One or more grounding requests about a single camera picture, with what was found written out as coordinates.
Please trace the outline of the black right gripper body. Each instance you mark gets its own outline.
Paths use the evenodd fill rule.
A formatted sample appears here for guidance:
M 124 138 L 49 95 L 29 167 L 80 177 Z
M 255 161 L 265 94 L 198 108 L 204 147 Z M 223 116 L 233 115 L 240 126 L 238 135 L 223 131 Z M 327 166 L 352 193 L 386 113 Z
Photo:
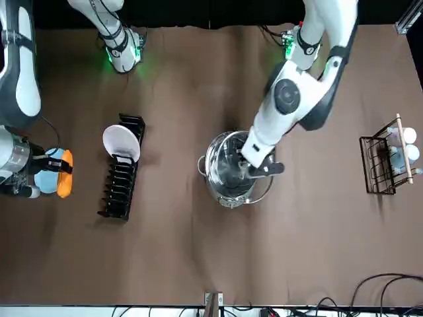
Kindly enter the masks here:
M 28 171 L 29 172 L 40 172 L 46 170 L 49 163 L 49 155 L 43 147 L 34 143 L 29 143 L 30 156 L 28 158 Z

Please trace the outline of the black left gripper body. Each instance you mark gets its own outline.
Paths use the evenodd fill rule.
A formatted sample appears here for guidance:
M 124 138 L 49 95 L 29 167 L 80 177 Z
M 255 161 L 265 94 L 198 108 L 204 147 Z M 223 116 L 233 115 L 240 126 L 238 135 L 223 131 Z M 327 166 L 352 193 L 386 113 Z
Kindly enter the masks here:
M 247 178 L 250 178 L 250 179 L 266 178 L 266 177 L 270 177 L 271 175 L 272 175 L 272 163 L 263 164 L 258 168 L 250 164 L 247 168 Z

